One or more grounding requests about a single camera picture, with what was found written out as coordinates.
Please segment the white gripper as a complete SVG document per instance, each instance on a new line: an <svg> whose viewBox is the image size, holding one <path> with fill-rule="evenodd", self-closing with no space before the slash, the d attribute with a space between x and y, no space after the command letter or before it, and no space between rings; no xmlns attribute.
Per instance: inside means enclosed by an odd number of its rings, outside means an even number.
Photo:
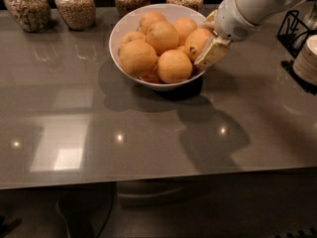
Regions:
<svg viewBox="0 0 317 238"><path fill-rule="evenodd" d="M216 30L220 37L210 35L198 39L195 67L210 68L229 53L231 41L242 42L256 32L261 24L254 10L259 4L259 0L223 0L218 10L213 10L199 24L202 29Z"/></svg>

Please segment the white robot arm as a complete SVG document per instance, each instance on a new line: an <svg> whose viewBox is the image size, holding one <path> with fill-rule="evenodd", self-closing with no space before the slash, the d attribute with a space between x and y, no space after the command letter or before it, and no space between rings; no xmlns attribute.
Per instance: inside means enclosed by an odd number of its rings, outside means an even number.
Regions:
<svg viewBox="0 0 317 238"><path fill-rule="evenodd" d="M231 43L243 42L269 17L304 1L307 0L223 0L201 24L215 37L208 39L194 65L208 69L229 52Z"/></svg>

